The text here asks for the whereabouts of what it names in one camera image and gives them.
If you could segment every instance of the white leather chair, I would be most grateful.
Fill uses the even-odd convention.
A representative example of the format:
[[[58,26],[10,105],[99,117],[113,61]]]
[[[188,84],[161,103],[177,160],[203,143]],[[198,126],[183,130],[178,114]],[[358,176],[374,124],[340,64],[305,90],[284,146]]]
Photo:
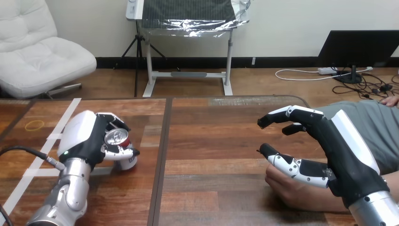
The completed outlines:
[[[3,91],[16,98],[41,93],[52,95],[80,87],[77,84],[50,91],[95,69],[96,59],[90,52],[57,37],[45,0],[0,0],[0,86]]]

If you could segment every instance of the human hand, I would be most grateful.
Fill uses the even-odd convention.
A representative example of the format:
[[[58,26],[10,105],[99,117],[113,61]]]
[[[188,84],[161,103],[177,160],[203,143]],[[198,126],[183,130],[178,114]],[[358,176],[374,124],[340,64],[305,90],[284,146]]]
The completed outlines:
[[[397,96],[387,97],[381,100],[380,103],[388,107],[396,106],[397,108],[399,108],[399,97]]]
[[[271,164],[266,169],[264,180],[283,202],[291,208],[308,211],[347,211],[342,199],[335,197],[330,189],[310,186],[295,181]]]

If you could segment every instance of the black tripod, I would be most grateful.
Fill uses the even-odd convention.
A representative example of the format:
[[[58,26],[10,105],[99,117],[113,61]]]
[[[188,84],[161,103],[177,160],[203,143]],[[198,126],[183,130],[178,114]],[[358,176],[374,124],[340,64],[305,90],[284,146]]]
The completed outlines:
[[[139,63],[141,60],[144,60],[143,58],[143,52],[141,48],[141,41],[145,41],[145,38],[140,34],[138,30],[138,22],[136,21],[136,31],[137,34],[135,35],[135,39],[133,39],[132,43],[129,45],[129,47],[126,49],[125,53],[117,60],[115,63],[115,66],[113,67],[114,69],[118,68],[118,63],[125,57],[125,55],[128,53],[129,49],[133,46],[133,44],[137,41],[137,49],[136,49],[136,77],[135,77],[135,97],[137,97],[137,81],[138,81],[138,70],[139,70]],[[166,60],[166,57],[159,51],[157,48],[155,48],[152,44],[150,44],[151,48],[155,50],[164,60]]]

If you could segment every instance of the white wall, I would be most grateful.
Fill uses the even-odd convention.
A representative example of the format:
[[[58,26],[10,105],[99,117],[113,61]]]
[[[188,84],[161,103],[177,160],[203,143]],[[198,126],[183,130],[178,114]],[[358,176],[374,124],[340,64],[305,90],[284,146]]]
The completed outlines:
[[[58,36],[96,57],[119,57],[134,38],[134,23],[125,18],[127,0],[46,2]],[[399,29],[399,0],[253,0],[250,10],[250,23],[235,30],[234,57],[317,56],[330,30]],[[158,36],[152,44],[167,57],[227,53],[225,36]],[[132,49],[128,56],[136,55]],[[399,57],[399,49],[393,56]]]

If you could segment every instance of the monitor stand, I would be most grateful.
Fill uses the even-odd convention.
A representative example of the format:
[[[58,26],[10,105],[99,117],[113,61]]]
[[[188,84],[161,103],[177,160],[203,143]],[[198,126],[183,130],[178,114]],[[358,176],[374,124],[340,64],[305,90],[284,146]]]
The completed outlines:
[[[358,73],[356,73],[356,66],[352,65],[352,71],[342,71],[342,72],[337,72],[336,75],[340,74],[348,74],[344,76],[339,76],[339,77],[334,77],[335,80],[340,81],[342,83],[348,83],[348,84],[357,84],[362,82],[362,76]]]

